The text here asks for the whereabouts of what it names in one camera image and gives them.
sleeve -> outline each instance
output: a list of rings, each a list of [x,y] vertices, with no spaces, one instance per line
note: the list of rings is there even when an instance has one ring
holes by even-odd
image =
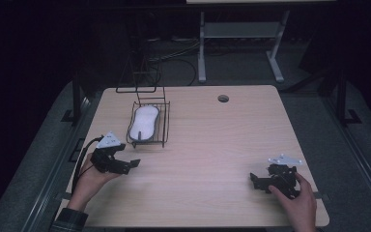
[[[68,208],[62,209],[57,219],[50,226],[50,232],[82,231],[88,215]]]

human hand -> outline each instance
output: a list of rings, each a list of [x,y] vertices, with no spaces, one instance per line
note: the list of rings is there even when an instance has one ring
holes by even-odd
[[[68,208],[84,212],[87,203],[99,190],[114,178],[121,176],[117,173],[101,173],[90,162],[92,153],[87,158],[80,169],[80,177],[74,189],[74,193],[69,201]]]
[[[285,209],[296,232],[315,232],[317,206],[312,187],[299,173],[295,175],[300,183],[300,195],[297,198],[289,199],[274,186],[269,186],[269,190]]]

wooden table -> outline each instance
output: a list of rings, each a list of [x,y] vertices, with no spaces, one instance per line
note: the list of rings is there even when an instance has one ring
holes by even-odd
[[[118,160],[141,159],[140,165],[91,200],[86,226],[287,226],[277,200],[249,180],[250,172],[268,177],[268,158],[281,153],[303,160],[298,172],[318,191],[274,87],[166,87],[165,92],[171,105],[167,143],[128,145],[116,153]],[[219,95],[229,101],[218,101]],[[105,90],[84,146],[109,131],[126,142],[135,101],[135,94]],[[325,226],[328,214],[317,201],[316,223]]]

dark background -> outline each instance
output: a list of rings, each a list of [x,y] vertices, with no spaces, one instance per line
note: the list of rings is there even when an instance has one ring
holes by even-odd
[[[130,53],[141,56],[138,35],[198,36],[199,14],[173,21],[165,12],[85,14],[64,7],[56,1],[0,1],[0,197],[50,106],[74,76],[90,96],[115,84]],[[318,36],[302,68],[315,73],[337,65],[371,108],[371,1],[340,1],[323,15],[292,11],[284,40],[309,40],[315,25]]]

floor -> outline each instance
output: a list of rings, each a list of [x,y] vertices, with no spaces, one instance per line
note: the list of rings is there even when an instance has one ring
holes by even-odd
[[[149,57],[165,56],[194,43],[195,40],[153,42],[149,46]],[[272,41],[208,42],[208,80],[204,85],[267,84],[283,90],[310,76],[298,68],[307,44],[284,43],[277,61],[285,81],[276,83],[265,54],[271,44]],[[196,79],[195,49],[161,65],[166,86],[201,85]],[[342,127],[332,113],[335,93],[328,98],[320,97],[317,93],[320,84],[321,80],[316,80],[294,93],[281,93],[280,97],[324,196],[330,223],[322,229],[327,232],[371,231],[371,184],[357,155],[362,154],[371,168],[371,112],[358,89],[348,83],[347,108],[357,113],[361,124]],[[82,104],[82,118],[72,127],[70,122],[61,122],[65,111],[72,109],[71,84],[65,86],[0,201],[0,231],[47,230],[68,185],[73,160],[78,156],[100,98],[101,91],[98,91]],[[267,230],[285,232],[292,228]],[[124,228],[86,228],[84,231],[124,231]]]

